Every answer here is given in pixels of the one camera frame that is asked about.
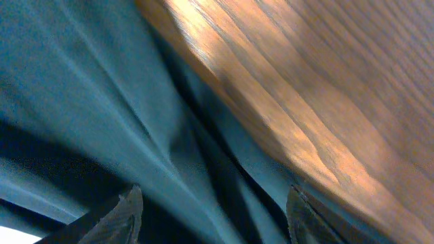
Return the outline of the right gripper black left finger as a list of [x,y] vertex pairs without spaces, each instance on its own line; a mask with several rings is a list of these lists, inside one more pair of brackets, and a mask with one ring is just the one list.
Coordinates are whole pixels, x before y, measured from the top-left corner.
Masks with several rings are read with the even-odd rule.
[[78,220],[35,244],[137,244],[142,212],[141,189],[137,185],[131,185]]

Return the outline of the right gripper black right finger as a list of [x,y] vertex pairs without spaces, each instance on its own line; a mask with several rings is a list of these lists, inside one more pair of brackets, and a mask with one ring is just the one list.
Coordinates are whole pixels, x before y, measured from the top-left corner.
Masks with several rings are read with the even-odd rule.
[[286,216],[292,244],[370,242],[360,229],[297,185],[290,187]]

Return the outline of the black leggings with red waistband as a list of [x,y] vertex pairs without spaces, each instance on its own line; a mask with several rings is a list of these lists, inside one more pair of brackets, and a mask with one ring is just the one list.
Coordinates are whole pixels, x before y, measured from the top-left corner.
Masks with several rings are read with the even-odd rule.
[[132,1],[1,2],[1,226],[46,237],[129,184],[140,243],[289,243],[302,179]]

